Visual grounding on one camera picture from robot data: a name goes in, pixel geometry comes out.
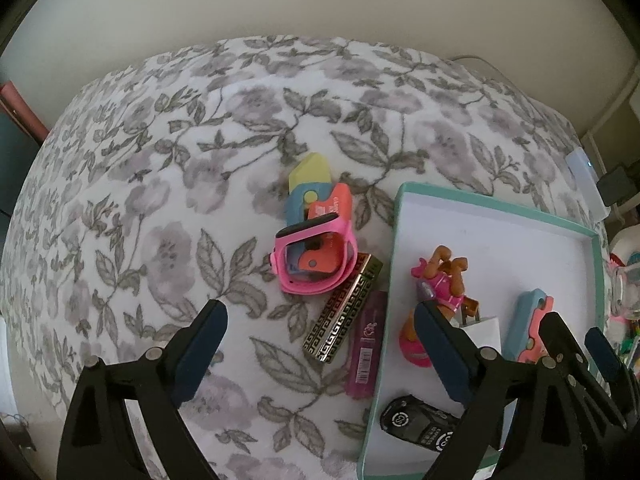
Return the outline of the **white power strip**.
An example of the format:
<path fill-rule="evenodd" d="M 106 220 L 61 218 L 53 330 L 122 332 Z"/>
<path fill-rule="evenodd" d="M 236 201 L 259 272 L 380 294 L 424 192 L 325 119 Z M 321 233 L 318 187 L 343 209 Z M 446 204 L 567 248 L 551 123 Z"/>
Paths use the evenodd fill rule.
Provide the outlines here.
<path fill-rule="evenodd" d="M 582 148 L 575 148 L 565 157 L 568 168 L 573 174 L 579 191 L 582 193 L 591 218 L 594 222 L 602 222 L 611 212 L 605 206 L 597 187 L 598 177 L 591 162 Z"/>

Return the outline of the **floral fleece blanket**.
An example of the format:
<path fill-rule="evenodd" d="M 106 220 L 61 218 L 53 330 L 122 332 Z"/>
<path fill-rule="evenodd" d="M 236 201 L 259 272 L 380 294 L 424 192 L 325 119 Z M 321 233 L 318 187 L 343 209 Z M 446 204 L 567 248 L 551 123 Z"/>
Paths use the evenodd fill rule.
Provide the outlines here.
<path fill-rule="evenodd" d="M 329 162 L 364 252 L 387 259 L 407 181 L 594 226 L 566 163 L 573 126 L 435 55 L 263 36 L 163 53 L 87 84 L 43 143 L 1 259 L 17 402 L 66 415 L 81 367 L 137 359 L 208 300 L 230 325 L 181 410 L 225 479 L 351 479 L 369 407 L 302 343 L 321 299 L 271 273 L 288 174 Z"/>

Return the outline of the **clear glass mug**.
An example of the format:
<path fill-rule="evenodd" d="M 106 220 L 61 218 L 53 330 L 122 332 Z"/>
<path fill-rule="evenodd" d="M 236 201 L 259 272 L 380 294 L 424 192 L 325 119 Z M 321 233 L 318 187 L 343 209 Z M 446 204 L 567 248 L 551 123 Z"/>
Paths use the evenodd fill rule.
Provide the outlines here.
<path fill-rule="evenodd" d="M 612 315 L 631 321 L 639 319 L 639 261 L 623 263 L 616 255 L 610 257 Z"/>

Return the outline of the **black toy car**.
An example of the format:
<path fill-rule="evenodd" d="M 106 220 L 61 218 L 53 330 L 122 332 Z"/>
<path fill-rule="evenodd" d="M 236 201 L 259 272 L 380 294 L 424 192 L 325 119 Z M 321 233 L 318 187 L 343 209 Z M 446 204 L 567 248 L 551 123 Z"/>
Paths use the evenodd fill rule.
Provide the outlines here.
<path fill-rule="evenodd" d="M 457 430 L 460 418 L 407 394 L 387 404 L 380 416 L 386 434 L 440 453 Z"/>

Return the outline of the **gold greek-key lighter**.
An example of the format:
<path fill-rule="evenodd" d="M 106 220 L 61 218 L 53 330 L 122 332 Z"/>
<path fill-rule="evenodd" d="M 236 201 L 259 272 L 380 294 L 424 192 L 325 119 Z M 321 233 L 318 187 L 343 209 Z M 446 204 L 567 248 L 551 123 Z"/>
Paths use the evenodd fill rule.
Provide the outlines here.
<path fill-rule="evenodd" d="M 308 356 L 320 363 L 333 361 L 372 292 L 382 267 L 382 261 L 374 255 L 358 254 L 352 273 L 329 296 L 303 343 Z"/>

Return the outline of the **pink kids watch band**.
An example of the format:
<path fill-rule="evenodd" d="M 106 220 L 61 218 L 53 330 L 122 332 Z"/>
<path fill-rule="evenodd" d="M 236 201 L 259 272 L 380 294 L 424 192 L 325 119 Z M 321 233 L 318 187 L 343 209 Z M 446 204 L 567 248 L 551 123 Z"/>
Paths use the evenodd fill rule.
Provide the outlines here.
<path fill-rule="evenodd" d="M 324 294 L 342 284 L 357 259 L 352 222 L 335 212 L 283 228 L 270 254 L 280 289 L 298 296 Z"/>

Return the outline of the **teal shallow box tray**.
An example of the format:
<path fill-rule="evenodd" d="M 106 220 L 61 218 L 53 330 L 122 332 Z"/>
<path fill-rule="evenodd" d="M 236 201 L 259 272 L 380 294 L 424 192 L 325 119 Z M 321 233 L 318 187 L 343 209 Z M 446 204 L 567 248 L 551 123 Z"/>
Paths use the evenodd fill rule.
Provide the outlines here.
<path fill-rule="evenodd" d="M 400 350 L 401 327 L 418 303 L 411 270 L 440 245 L 468 259 L 466 293 L 480 304 L 482 318 L 498 321 L 502 336 L 518 297 L 536 288 L 553 297 L 554 312 L 577 341 L 591 327 L 604 325 L 603 257 L 592 229 L 489 196 L 404 183 L 396 195 L 385 335 L 358 464 L 361 479 L 420 479 L 436 460 L 436 453 L 382 430 L 382 411 L 394 399 L 412 394 L 447 413 L 464 412 L 432 368 L 411 364 Z"/>

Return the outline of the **black plugged charger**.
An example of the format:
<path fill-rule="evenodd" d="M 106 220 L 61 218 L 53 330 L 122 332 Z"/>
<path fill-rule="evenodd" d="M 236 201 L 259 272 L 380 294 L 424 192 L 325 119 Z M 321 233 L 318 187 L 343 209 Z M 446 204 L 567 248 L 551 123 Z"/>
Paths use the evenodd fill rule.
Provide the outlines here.
<path fill-rule="evenodd" d="M 597 188 L 605 206 L 623 203 L 637 193 L 634 181 L 624 165 L 617 165 L 597 182 Z"/>

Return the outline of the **pink puppy toy figure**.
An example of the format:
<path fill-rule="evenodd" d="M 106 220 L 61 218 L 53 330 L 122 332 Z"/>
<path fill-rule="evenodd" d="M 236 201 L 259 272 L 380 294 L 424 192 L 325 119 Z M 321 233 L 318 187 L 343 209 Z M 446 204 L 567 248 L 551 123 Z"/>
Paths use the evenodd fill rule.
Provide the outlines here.
<path fill-rule="evenodd" d="M 460 315 L 463 326 L 469 318 L 478 321 L 480 304 L 465 295 L 463 273 L 468 267 L 467 258 L 454 258 L 447 246 L 437 246 L 431 258 L 421 258 L 419 264 L 411 269 L 411 276 L 416 280 L 418 301 L 435 300 L 438 310 L 449 322 L 457 315 Z M 400 351 L 409 363 L 418 367 L 430 367 L 431 360 L 414 327 L 414 312 L 416 310 L 412 309 L 400 330 Z"/>

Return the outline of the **coral blue toy knife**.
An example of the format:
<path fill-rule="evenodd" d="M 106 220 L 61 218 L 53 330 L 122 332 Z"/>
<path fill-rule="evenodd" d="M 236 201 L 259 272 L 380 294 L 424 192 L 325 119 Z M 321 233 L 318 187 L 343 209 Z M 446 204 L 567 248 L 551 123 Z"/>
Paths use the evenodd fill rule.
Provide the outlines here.
<path fill-rule="evenodd" d="M 554 299 L 536 288 L 518 296 L 506 339 L 502 344 L 505 359 L 520 363 L 537 363 L 546 348 L 539 335 L 542 318 L 553 310 Z"/>

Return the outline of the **magenta lead refill case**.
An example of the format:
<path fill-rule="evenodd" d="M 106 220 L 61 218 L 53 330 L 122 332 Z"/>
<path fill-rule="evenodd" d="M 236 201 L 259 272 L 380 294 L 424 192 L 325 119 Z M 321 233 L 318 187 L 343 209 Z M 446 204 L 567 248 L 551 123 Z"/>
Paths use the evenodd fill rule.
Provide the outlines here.
<path fill-rule="evenodd" d="M 355 400 L 373 396 L 384 338 L 387 292 L 375 290 L 358 314 L 350 332 L 346 394 Z"/>

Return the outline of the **white usb charger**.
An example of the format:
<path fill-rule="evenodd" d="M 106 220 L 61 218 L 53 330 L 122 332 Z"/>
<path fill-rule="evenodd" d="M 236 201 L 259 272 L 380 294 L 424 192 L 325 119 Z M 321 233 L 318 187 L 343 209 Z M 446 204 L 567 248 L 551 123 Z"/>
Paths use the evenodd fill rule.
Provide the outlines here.
<path fill-rule="evenodd" d="M 488 315 L 480 307 L 462 304 L 459 310 L 460 328 L 471 338 L 477 348 L 491 347 L 502 353 L 499 319 Z"/>

